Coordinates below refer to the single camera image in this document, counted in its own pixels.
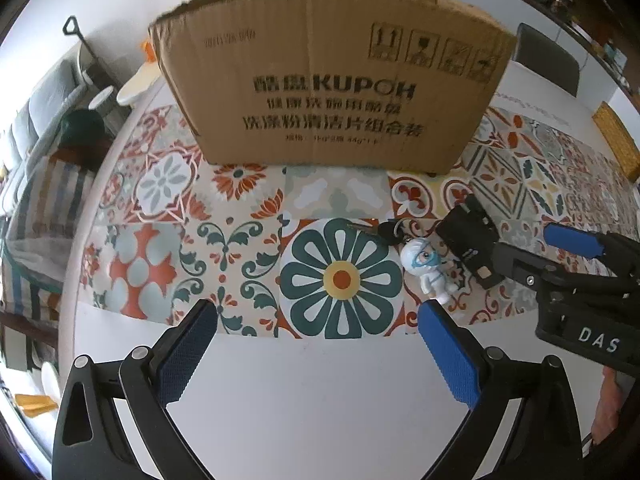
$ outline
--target white astronaut figurine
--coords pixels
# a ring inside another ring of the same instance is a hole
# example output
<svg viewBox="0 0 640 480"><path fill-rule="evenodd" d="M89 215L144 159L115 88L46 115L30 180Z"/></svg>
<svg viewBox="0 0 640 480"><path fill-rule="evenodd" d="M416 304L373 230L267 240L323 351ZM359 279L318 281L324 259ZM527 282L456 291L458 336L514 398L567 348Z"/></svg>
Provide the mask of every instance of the white astronaut figurine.
<svg viewBox="0 0 640 480"><path fill-rule="evenodd" d="M458 290L458 286L440 272L438 266L442 260L427 238L409 240L400 252L400 261L409 274L420 278L422 291L439 304L448 303L450 294Z"/></svg>

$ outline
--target tile pattern print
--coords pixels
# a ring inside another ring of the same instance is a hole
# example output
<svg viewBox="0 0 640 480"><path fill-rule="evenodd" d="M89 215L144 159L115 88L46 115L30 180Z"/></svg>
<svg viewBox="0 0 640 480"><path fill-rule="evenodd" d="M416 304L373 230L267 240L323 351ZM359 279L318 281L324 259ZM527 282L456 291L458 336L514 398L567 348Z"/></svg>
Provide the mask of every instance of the tile pattern print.
<svg viewBox="0 0 640 480"><path fill-rule="evenodd" d="M398 248L347 227L405 219L460 288L460 325L537 308L505 280L484 290L435 233L469 193L503 241L573 272L602 264L548 246L546 222L638 240L631 185L616 162L546 124L487 109L447 175L364 168L208 164L176 105L143 114L114 165L82 256L78 298L175 325L198 298L221 333L293 338L415 334L426 299Z"/></svg>

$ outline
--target chair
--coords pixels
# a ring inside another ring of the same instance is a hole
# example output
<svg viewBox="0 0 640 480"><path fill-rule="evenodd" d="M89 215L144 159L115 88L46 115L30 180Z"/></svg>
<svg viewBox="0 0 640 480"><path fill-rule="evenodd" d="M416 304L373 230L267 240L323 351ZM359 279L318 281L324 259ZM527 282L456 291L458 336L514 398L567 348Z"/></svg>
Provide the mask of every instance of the chair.
<svg viewBox="0 0 640 480"><path fill-rule="evenodd" d="M555 41L526 23L518 26L518 42L511 59L576 96L580 66Z"/></svg>

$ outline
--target gray sofa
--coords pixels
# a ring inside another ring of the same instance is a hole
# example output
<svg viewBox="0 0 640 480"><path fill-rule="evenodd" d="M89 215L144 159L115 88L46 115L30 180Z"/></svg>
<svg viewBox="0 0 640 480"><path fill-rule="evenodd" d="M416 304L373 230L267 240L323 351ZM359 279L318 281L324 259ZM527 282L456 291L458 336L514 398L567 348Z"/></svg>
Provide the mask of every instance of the gray sofa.
<svg viewBox="0 0 640 480"><path fill-rule="evenodd" d="M0 215L11 216L38 161L55 146L62 116L75 109L87 84L63 59L47 73L0 136L0 159L9 174L0 192Z"/></svg>

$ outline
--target keychain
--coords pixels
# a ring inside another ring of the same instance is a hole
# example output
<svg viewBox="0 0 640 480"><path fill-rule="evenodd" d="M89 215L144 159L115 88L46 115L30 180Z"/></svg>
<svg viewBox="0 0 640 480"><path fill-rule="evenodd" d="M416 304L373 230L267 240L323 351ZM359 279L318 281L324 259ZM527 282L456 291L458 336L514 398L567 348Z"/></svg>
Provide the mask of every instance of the keychain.
<svg viewBox="0 0 640 480"><path fill-rule="evenodd" d="M400 261L406 271L420 278L420 288L431 300L444 305L451 300L451 294L458 290L440 270L442 259L427 238L413 238L402 227L407 219L388 220L377 226L351 223L350 227L380 238L386 245L405 242L400 251Z"/></svg>

